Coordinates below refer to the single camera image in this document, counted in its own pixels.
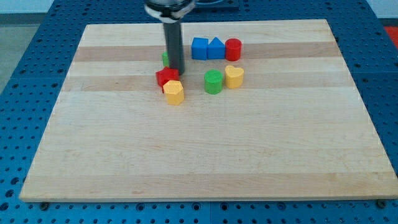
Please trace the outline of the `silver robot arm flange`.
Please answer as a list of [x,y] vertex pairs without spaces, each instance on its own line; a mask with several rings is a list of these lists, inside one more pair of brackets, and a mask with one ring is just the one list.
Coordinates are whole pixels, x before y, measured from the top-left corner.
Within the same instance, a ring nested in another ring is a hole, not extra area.
[[145,0],[144,9],[148,15],[163,23],[174,23],[195,7],[195,0]]

